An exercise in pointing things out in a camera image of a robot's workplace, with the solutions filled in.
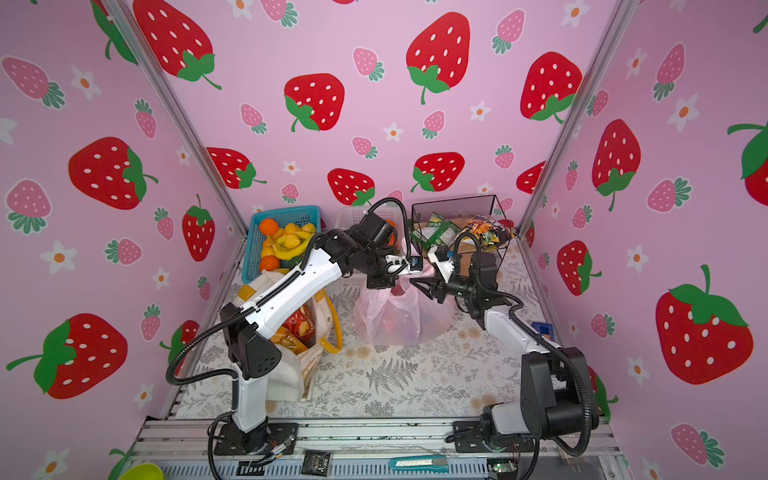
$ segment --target red strawberry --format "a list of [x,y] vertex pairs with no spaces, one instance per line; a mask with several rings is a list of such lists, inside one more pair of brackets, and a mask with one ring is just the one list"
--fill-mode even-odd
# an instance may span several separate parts
[[283,201],[287,204],[294,204],[299,200],[299,189],[294,184],[287,184],[280,190],[283,195]]
[[55,399],[70,399],[93,388],[125,362],[128,343],[99,316],[80,313],[54,328],[43,342],[42,355],[10,362],[7,370],[32,359],[35,382]]
[[253,182],[265,184],[266,180],[256,180],[256,168],[248,157],[229,148],[206,147],[210,159],[214,161],[221,180],[235,190],[248,188]]
[[165,240],[174,237],[174,219],[168,216],[168,210],[158,207],[154,211],[154,221],[157,222],[157,232]]
[[413,186],[411,193],[416,187],[428,192],[442,192],[453,185],[464,169],[464,163],[464,157],[456,152],[420,157],[413,165],[413,180],[418,183]]
[[214,71],[214,47],[197,23],[163,0],[134,0],[134,16],[163,70],[221,90],[205,76]]
[[579,296],[589,288],[591,276],[602,276],[602,272],[592,273],[592,255],[580,240],[570,242],[558,252],[558,272],[568,291]]
[[256,109],[248,104],[242,104],[240,106],[240,118],[243,119],[243,123],[250,127],[252,132],[259,135],[266,133],[266,123],[264,117]]
[[65,95],[58,84],[49,82],[43,69],[32,62],[5,56],[2,57],[2,67],[16,88],[32,100],[39,100],[46,107],[57,110],[66,105]]
[[672,47],[667,57],[659,65],[654,85],[654,98],[661,101],[674,90],[674,81],[680,78],[685,68],[685,47],[678,43]]
[[83,148],[69,159],[69,179],[90,198],[119,210],[138,206],[147,193],[149,178],[141,160],[125,142],[105,137]]
[[589,205],[584,205],[576,209],[571,224],[574,228],[582,229],[587,226],[590,220],[592,220],[592,208]]
[[608,92],[600,90],[596,95],[592,95],[587,105],[587,116],[597,117],[606,105],[608,105]]
[[141,335],[144,340],[150,341],[160,329],[160,307],[154,303],[144,311],[144,319],[141,320]]
[[525,23],[525,11],[517,9],[502,19],[496,27],[496,35],[493,38],[493,50],[496,55],[503,55],[507,50],[512,49],[515,43],[523,33],[523,24]]
[[592,184],[600,195],[612,195],[614,209],[616,192],[629,186],[640,166],[640,143],[623,120],[614,120],[605,128],[592,164]]
[[203,275],[197,279],[197,288],[200,290],[200,298],[206,302],[210,300],[210,282]]
[[648,194],[648,208],[662,214],[671,211],[672,207],[680,208],[690,199],[691,190],[693,187],[688,184],[688,180],[678,177],[672,182],[667,178]]
[[29,235],[47,227],[48,223],[43,219],[51,214],[51,201],[34,180],[25,178],[16,182],[5,195],[5,204],[11,209],[7,218],[13,230]]
[[532,195],[542,170],[544,170],[544,162],[534,165],[521,173],[518,177],[518,190],[522,190],[525,193]]
[[[170,350],[170,352],[168,352],[168,365],[174,361],[174,358],[176,358],[176,355],[179,354],[184,346],[191,342],[195,336],[197,336],[197,329],[199,328],[200,325],[198,325],[197,322],[193,320],[187,320],[186,322],[182,323],[181,326],[174,332],[174,336],[170,339],[170,346],[166,346],[162,341],[160,342],[161,347],[166,350]],[[187,358],[184,357],[184,360],[182,360],[181,363],[179,363],[179,366],[176,367],[175,374],[177,376],[181,372],[181,367],[184,366],[184,362],[186,361]]]
[[107,255],[107,260],[112,263],[120,262],[123,265],[131,265],[141,258],[141,248],[130,238],[124,238],[119,243],[117,240],[112,240],[107,243],[104,253]]
[[614,323],[614,319],[607,313],[605,315],[598,313],[592,317],[590,326],[592,327],[592,331],[602,339],[613,336],[616,331],[616,323]]
[[728,134],[739,130],[759,130],[741,154],[741,177],[746,192],[757,202],[768,205],[768,124],[738,124],[728,127]]
[[538,267],[545,269],[549,266],[549,253],[543,252],[538,256]]
[[514,160],[515,154],[512,153],[512,149],[509,145],[502,145],[496,149],[496,160],[494,160],[494,162],[502,170],[510,168]]
[[752,334],[737,308],[710,295],[710,268],[705,290],[680,285],[656,305],[656,329],[670,371],[693,385],[711,382],[739,368],[752,354]]
[[210,246],[214,242],[216,225],[208,210],[203,208],[200,195],[197,197],[197,205],[193,205],[181,219],[181,233],[187,242],[192,260],[202,262],[208,256]]
[[379,155],[379,151],[373,146],[373,142],[363,137],[354,137],[352,139],[352,146],[355,152],[365,158],[376,158]]
[[333,195],[344,205],[358,207],[370,204],[376,195],[376,184],[365,174],[343,168],[334,168],[328,172],[328,185]]
[[670,437],[697,464],[706,466],[709,462],[714,468],[725,465],[725,452],[718,446],[718,441],[704,430],[699,432],[692,425],[680,423],[670,429]]
[[357,73],[368,77],[370,81],[379,81],[384,78],[384,64],[376,57],[376,53],[367,48],[355,48],[352,52],[352,60],[355,61]]
[[417,36],[406,53],[411,80],[422,89],[438,94],[450,90],[464,78],[469,63],[469,20],[449,12]]
[[299,23],[299,13],[293,9],[293,3],[286,0],[261,0],[264,13],[273,22],[280,22],[284,28],[293,28]]
[[330,73],[291,78],[284,92],[286,108],[296,117],[291,131],[296,131],[297,122],[309,130],[326,131],[339,121],[344,105],[344,85]]
[[576,179],[578,178],[578,162],[574,159],[568,164],[568,173],[565,175],[565,190],[569,192],[576,186]]
[[531,120],[554,119],[563,123],[558,113],[571,106],[581,85],[581,70],[563,55],[548,51],[528,69],[520,112]]

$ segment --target pink strawberry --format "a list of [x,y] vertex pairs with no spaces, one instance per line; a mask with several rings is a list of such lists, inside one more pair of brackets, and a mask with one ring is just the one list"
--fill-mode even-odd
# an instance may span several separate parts
[[294,204],[299,199],[299,189],[294,184],[287,184],[280,193],[283,194],[283,201],[287,204]]
[[587,226],[587,223],[589,223],[590,220],[592,220],[592,208],[589,205],[584,205],[583,207],[576,209],[571,224],[574,228],[582,229]]
[[158,207],[154,211],[154,221],[157,222],[157,232],[165,240],[174,237],[174,219],[168,216],[168,210]]
[[648,208],[660,214],[672,211],[672,207],[680,208],[690,199],[693,189],[684,178],[678,177],[674,182],[667,178],[648,195]]
[[210,282],[203,275],[197,279],[197,288],[200,290],[200,298],[206,302],[210,300]]
[[589,101],[589,105],[587,105],[587,116],[597,117],[606,105],[608,105],[608,92],[600,90],[596,95],[593,95],[592,99]]
[[141,248],[129,238],[120,240],[120,243],[117,240],[112,240],[107,243],[107,249],[104,253],[107,254],[107,260],[112,263],[120,262],[123,265],[131,265],[141,258]]
[[714,468],[725,465],[725,452],[704,430],[698,432],[692,425],[681,423],[672,427],[670,436],[675,445],[697,464],[704,466],[709,462]]
[[5,56],[2,58],[2,68],[16,88],[32,100],[39,100],[46,107],[57,110],[66,105],[64,92],[58,84],[49,82],[43,69],[32,62]]
[[549,253],[544,252],[538,256],[538,267],[543,270],[548,266],[549,266]]
[[284,28],[293,28],[299,22],[299,14],[293,9],[293,3],[286,0],[261,0],[264,13],[273,22],[280,22]]
[[515,160],[515,154],[512,153],[512,149],[509,145],[502,145],[496,149],[496,164],[499,168],[506,170],[512,166],[512,162]]
[[667,57],[659,65],[654,85],[654,98],[661,101],[674,90],[674,82],[683,74],[685,68],[685,47],[678,43],[672,47]]
[[256,109],[248,104],[242,104],[240,106],[240,118],[243,119],[243,123],[250,127],[250,130],[258,133],[259,135],[266,133],[266,123],[264,117]]
[[525,23],[525,12],[517,9],[504,17],[496,27],[496,35],[493,38],[493,50],[496,55],[503,55],[507,50],[512,49],[515,43],[523,33],[523,24]]
[[144,311],[144,319],[141,320],[141,335],[144,340],[150,341],[160,329],[160,307],[154,303]]
[[352,139],[352,146],[355,148],[355,152],[358,155],[368,158],[369,160],[371,158],[376,158],[376,156],[379,155],[379,151],[376,150],[376,147],[374,147],[373,143],[367,138],[354,137]]
[[605,315],[598,313],[592,317],[590,326],[592,327],[592,331],[602,339],[613,336],[614,332],[616,331],[616,324],[614,323],[614,319],[612,319],[607,313]]
[[154,138],[154,134],[157,131],[157,122],[152,116],[152,109],[149,108],[149,104],[144,101],[143,98],[136,100],[136,123],[139,124],[139,128],[144,132],[147,138]]
[[571,163],[568,165],[568,173],[565,174],[565,190],[569,192],[576,186],[576,179],[578,178],[577,168],[578,162],[575,159],[571,160]]
[[13,230],[29,235],[47,227],[43,219],[51,214],[51,202],[37,182],[26,178],[16,182],[5,196],[5,204],[12,210],[7,218]]
[[431,140],[437,137],[437,134],[445,126],[445,112],[442,110],[435,110],[431,114],[427,115],[424,119],[424,128],[422,128],[422,135],[427,140]]
[[352,52],[357,73],[368,77],[370,81],[379,81],[384,78],[384,64],[378,61],[376,54],[367,48],[355,48]]

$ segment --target yellow fruit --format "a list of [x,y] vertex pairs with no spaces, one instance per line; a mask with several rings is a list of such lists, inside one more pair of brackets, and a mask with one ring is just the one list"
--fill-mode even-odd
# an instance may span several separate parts
[[298,225],[295,223],[288,223],[285,228],[283,228],[283,235],[287,235],[288,233],[293,233],[301,230]]
[[285,236],[285,240],[283,240],[283,245],[285,245],[286,248],[296,248],[301,245],[301,239],[293,233],[288,233]]

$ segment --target pink wall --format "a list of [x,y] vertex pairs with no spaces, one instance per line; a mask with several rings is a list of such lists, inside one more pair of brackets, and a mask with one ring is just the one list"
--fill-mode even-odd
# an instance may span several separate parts
[[[234,0],[170,2],[187,17],[181,18],[175,8],[159,0],[135,0],[134,13],[203,142],[239,152],[229,153],[247,158],[255,167],[256,180],[266,181],[247,182],[247,187],[238,188],[242,184],[230,171],[232,164],[223,168],[224,179],[233,181],[230,186],[235,188],[228,191],[244,219],[257,208],[288,206],[286,201],[293,198],[289,190],[299,192],[294,205],[319,205],[326,222],[332,223],[336,210],[356,199],[355,191],[363,191],[361,197],[372,197],[374,202],[398,190],[410,204],[476,195],[485,189],[499,200],[514,199],[507,215],[517,222],[530,197],[516,187],[517,180],[529,179],[529,173],[538,175],[538,164],[548,155],[560,127],[548,115],[543,121],[529,120],[520,105],[522,102],[530,117],[545,103],[540,94],[546,98],[558,94],[563,99],[578,87],[578,70],[587,68],[614,6],[613,0],[586,3],[393,0],[385,7],[384,2],[368,1],[297,0],[286,4],[245,0],[245,8],[240,9]],[[264,4],[282,8],[265,10]],[[168,10],[169,16],[163,16],[161,9]],[[500,24],[514,11],[517,13],[508,22]],[[443,17],[449,12],[458,13]],[[412,45],[435,21],[435,40],[426,35]],[[191,30],[182,23],[192,25]],[[522,31],[517,35],[520,24]],[[451,27],[455,30],[448,33]],[[495,44],[498,31],[502,36]],[[510,41],[511,50],[498,45],[502,39]],[[179,73],[179,62],[184,62],[180,53],[187,48],[197,59],[211,53],[215,58],[208,57],[205,65],[194,60],[194,65]],[[559,55],[550,54],[532,68],[532,80],[539,88],[534,93],[526,81],[528,71],[548,52]],[[430,62],[433,54],[435,60]],[[412,80],[406,58],[415,66],[416,80],[429,87],[424,105],[420,102],[424,87]],[[377,62],[382,63],[382,78],[379,71],[373,71]],[[558,62],[560,70],[552,71],[551,66]],[[423,65],[440,68],[436,83],[429,83],[419,72]],[[544,66],[547,71],[541,75]],[[298,83],[292,80],[308,74],[324,75]],[[312,94],[312,83],[317,88],[333,86],[322,106],[319,101],[324,94]],[[286,108],[286,89],[299,116],[300,107],[310,105],[306,113],[310,121],[305,123],[315,124],[319,131],[303,123],[296,123],[296,131],[291,131],[296,117]],[[242,104],[250,106],[245,121]],[[479,110],[484,114],[477,118]],[[262,122],[266,132],[258,126]],[[425,124],[435,128],[437,137],[428,140],[422,135]],[[358,137],[356,147],[353,139]],[[514,159],[505,151],[497,153],[502,145],[511,148]],[[371,147],[376,148],[375,157],[369,154]],[[452,169],[446,170],[431,183],[423,180],[436,191],[423,190],[413,176],[416,161],[434,154],[427,160],[439,173],[443,169],[438,159],[446,152],[461,154],[465,166],[454,175]],[[217,158],[224,156],[219,152]],[[327,177],[334,169],[348,171],[332,176],[333,182],[339,174],[343,177],[332,190]],[[295,188],[285,189],[289,185]],[[376,188],[373,195],[370,185]]]
[[[0,228],[0,351],[3,365],[45,354],[3,369],[0,409],[13,437],[0,454],[3,478],[49,478],[47,468],[56,478],[109,476],[121,458],[110,450],[127,451],[144,418],[161,414],[169,393],[168,351],[160,341],[170,346],[183,322],[203,320],[210,302],[201,297],[198,278],[206,276],[215,293],[238,241],[227,235],[229,222],[194,161],[180,163],[182,140],[144,74],[114,45],[107,59],[107,43],[90,2],[14,2],[0,18],[0,189],[11,220]],[[49,82],[63,94],[59,109],[40,99],[61,97]],[[153,138],[137,123],[140,98],[152,109],[142,121]],[[105,137],[120,141],[82,151]],[[134,176],[127,172],[126,145],[159,183],[136,177],[134,159]],[[147,181],[141,202],[139,178]],[[31,181],[19,183],[24,179]],[[200,262],[182,238],[195,194],[216,226]],[[170,240],[155,222],[158,207],[173,221]],[[161,226],[167,236],[169,222]],[[137,251],[122,242],[113,263],[104,251],[123,239],[141,255],[136,260]],[[167,277],[161,286],[159,269]],[[144,321],[152,305],[159,319]]]
[[[634,477],[756,478],[766,425],[768,148],[765,131],[728,129],[768,120],[768,69],[758,60],[768,31],[753,32],[768,9],[671,3],[637,10],[600,85],[607,105],[598,98],[584,117],[531,249],[564,341],[601,379],[598,398]],[[656,83],[669,81],[674,89],[655,100]],[[606,183],[612,167],[620,176]],[[757,172],[745,182],[743,168]],[[584,248],[591,272],[601,272],[586,290]]]

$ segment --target floral tablecloth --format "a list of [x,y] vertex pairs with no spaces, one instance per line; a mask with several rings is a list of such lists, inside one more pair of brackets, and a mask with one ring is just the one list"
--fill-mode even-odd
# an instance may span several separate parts
[[[528,271],[516,243],[509,247],[498,275],[501,290],[523,299],[518,312],[543,322]],[[357,281],[338,280],[326,292],[338,311],[344,334],[339,355],[326,353],[307,402],[267,402],[272,418],[456,417],[475,416],[486,405],[510,402],[520,389],[520,357],[480,329],[467,313],[454,309],[453,324],[436,339],[417,346],[371,346],[352,327],[359,295]],[[227,296],[240,290],[240,274]],[[230,365],[222,335],[204,345],[195,373]],[[190,385],[180,395],[179,419],[209,419],[231,405],[231,382],[214,377]]]

